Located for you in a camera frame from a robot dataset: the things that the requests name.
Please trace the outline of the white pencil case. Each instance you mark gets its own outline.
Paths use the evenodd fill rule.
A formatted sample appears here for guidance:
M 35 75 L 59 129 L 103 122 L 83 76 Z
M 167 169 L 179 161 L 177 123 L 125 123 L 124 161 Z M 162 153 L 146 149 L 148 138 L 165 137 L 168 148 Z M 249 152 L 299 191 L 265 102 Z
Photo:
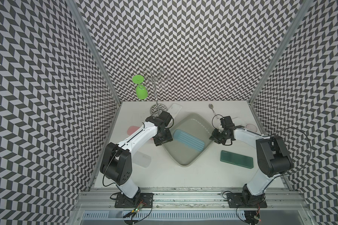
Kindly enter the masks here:
M 181 105 L 178 105 L 176 103 L 173 103 L 170 108 L 167 110 L 167 112 L 172 116 L 172 118 L 176 118 L 179 113 L 181 112 L 182 110 L 182 106 Z

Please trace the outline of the light blue pencil case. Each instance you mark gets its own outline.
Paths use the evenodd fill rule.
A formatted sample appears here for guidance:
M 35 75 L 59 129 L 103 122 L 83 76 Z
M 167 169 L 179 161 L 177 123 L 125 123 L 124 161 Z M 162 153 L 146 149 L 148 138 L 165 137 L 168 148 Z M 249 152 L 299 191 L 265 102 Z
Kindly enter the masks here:
M 173 135 L 174 140 L 186 145 L 187 147 L 196 150 L 196 151 L 203 151 L 204 147 L 205 147 L 205 143 L 204 141 L 202 141 L 199 138 L 196 138 L 192 135 L 190 135 L 189 133 L 182 131 L 180 129 L 177 129 L 174 132 Z

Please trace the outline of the grey storage box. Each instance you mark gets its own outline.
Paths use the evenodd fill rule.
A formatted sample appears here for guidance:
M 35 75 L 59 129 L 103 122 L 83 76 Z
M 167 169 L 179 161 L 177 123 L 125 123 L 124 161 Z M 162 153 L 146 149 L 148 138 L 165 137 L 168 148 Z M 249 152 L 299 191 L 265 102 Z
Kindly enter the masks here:
M 190 166 L 212 144 L 214 128 L 202 116 L 190 113 L 170 129 L 173 141 L 163 148 L 181 167 Z

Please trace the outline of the pink pencil case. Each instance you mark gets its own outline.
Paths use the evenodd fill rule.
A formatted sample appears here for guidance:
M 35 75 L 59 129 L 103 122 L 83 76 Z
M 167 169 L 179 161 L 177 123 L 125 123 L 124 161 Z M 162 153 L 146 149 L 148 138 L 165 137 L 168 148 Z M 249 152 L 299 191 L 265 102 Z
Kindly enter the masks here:
M 155 135 L 155 131 L 156 129 L 154 127 L 144 125 L 141 127 L 131 126 L 127 130 L 128 137 L 126 138 L 126 141 L 147 142 Z

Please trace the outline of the translucent clear pencil case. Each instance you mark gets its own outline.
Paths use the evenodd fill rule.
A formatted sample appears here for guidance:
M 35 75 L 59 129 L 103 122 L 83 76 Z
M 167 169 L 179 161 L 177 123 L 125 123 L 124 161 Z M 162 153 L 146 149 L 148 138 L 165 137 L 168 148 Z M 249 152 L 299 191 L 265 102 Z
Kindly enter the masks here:
M 152 162 L 152 158 L 141 152 L 136 152 L 132 157 L 133 164 L 136 164 L 143 168 L 148 168 Z

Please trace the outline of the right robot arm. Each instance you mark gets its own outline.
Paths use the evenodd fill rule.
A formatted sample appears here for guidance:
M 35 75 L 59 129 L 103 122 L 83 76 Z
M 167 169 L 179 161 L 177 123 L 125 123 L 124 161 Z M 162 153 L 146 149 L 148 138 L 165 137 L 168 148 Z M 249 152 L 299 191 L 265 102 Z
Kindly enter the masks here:
M 239 205 L 256 207 L 264 203 L 265 191 L 280 176 L 294 168 L 290 153 L 280 136 L 264 136 L 236 126 L 230 116 L 220 118 L 221 129 L 215 128 L 210 140 L 226 146 L 226 141 L 241 141 L 256 149 L 259 169 L 239 194 Z

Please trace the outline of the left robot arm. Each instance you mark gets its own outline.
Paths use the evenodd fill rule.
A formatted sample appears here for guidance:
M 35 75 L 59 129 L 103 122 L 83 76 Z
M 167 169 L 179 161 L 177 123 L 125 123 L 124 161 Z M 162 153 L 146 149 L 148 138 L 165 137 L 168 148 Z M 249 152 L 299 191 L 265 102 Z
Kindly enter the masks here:
M 138 205 L 141 190 L 131 179 L 132 156 L 150 139 L 156 146 L 173 141 L 169 124 L 174 119 L 169 112 L 161 112 L 159 116 L 149 116 L 143 125 L 128 138 L 119 143 L 106 145 L 100 172 L 120 190 L 121 198 L 130 205 Z

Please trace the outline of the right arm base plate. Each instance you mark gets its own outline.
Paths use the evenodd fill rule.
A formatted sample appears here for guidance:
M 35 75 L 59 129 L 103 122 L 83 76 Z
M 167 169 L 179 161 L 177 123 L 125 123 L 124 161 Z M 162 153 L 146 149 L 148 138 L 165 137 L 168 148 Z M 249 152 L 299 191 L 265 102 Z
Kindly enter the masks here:
M 227 202 L 230 208 L 237 208 L 239 206 L 244 208 L 267 208 L 268 205 L 265 200 L 265 195 L 252 196 L 250 194 L 242 193 L 226 193 Z

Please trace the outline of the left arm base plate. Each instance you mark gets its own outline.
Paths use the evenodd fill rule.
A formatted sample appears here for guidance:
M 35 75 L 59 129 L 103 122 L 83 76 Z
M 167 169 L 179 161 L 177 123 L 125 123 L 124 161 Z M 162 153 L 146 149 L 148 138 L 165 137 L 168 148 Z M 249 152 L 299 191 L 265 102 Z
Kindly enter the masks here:
M 128 198 L 124 194 L 119 193 L 115 199 L 115 208 L 134 209 L 140 204 L 143 205 L 143 208 L 152 208 L 153 197 L 153 193 L 140 193 L 134 198 Z

